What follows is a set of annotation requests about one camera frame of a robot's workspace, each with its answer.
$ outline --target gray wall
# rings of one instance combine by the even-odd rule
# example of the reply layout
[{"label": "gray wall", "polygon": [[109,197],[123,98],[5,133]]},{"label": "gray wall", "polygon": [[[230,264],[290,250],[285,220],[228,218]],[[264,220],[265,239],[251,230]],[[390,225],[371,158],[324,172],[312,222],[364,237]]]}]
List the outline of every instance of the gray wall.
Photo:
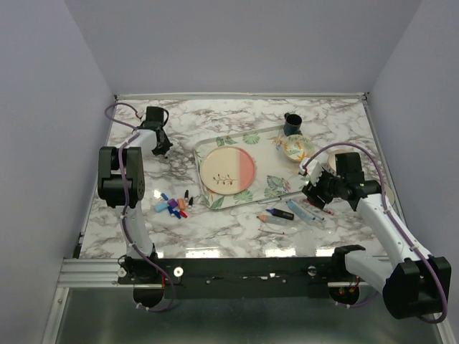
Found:
[{"label": "gray wall", "polygon": [[369,91],[421,2],[65,1],[118,94]]},{"label": "gray wall", "polygon": [[453,266],[459,335],[459,2],[424,0],[373,87],[370,105],[411,231]]},{"label": "gray wall", "polygon": [[62,0],[0,4],[0,338],[39,343],[113,99]]}]

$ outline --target leaf-patterned tray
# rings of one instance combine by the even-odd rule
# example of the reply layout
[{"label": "leaf-patterned tray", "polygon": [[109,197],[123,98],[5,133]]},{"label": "leaf-patterned tray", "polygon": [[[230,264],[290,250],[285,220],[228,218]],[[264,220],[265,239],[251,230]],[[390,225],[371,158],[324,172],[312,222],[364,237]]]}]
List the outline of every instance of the leaf-patterned tray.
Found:
[{"label": "leaf-patterned tray", "polygon": [[206,155],[224,145],[241,147],[252,156],[257,166],[253,183],[234,195],[214,193],[199,178],[205,204],[210,209],[217,210],[300,191],[308,177],[298,175],[298,162],[292,162],[285,156],[281,148],[284,137],[283,126],[278,125],[198,142],[194,146],[198,173]]}]

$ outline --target white marble surface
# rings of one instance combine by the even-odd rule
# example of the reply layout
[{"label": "white marble surface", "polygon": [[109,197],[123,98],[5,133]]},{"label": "white marble surface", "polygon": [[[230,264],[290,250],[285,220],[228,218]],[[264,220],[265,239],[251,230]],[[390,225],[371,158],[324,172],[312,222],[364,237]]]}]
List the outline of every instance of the white marble surface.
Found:
[{"label": "white marble surface", "polygon": [[[381,244],[349,205],[334,201],[325,221],[304,223],[296,219],[288,227],[265,225],[256,215],[266,208],[288,210],[278,204],[249,204],[220,211],[209,210],[199,195],[199,179],[193,147],[206,138],[238,133],[283,123],[284,113],[303,118],[301,130],[316,145],[350,141],[370,150],[379,160],[364,107],[359,100],[130,100],[140,113],[146,106],[166,108],[171,118],[166,133],[174,146],[168,158],[151,156],[144,160],[146,194],[143,215],[150,237],[160,257],[286,257],[330,255],[334,247],[361,244],[372,254],[384,254]],[[139,124],[128,108],[117,109],[116,117]],[[130,130],[116,123],[109,145],[125,140]],[[368,159],[362,158],[367,176],[375,177]],[[167,211],[156,213],[159,194],[183,197],[189,189],[195,203],[188,219],[171,217]],[[301,200],[299,194],[293,197]],[[261,229],[283,230],[284,235]],[[91,206],[82,244],[81,258],[118,258],[126,246],[113,210],[97,195]]]}]

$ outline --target gray floor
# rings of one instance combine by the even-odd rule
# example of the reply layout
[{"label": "gray floor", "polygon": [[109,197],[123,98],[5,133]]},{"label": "gray floor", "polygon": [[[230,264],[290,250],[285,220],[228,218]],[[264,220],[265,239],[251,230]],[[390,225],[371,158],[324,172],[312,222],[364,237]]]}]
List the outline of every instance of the gray floor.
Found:
[{"label": "gray floor", "polygon": [[395,320],[380,298],[346,310],[329,300],[185,300],[161,314],[136,310],[130,290],[73,290],[58,343],[441,343],[437,328]]}]

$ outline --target dark blue mug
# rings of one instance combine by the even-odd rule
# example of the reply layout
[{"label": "dark blue mug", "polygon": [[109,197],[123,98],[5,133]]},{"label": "dark blue mug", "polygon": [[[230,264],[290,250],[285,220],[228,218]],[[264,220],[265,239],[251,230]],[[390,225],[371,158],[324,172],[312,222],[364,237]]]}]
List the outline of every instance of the dark blue mug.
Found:
[{"label": "dark blue mug", "polygon": [[284,125],[284,134],[285,136],[300,134],[301,126],[301,117],[295,113],[286,113],[284,115],[285,125]]}]

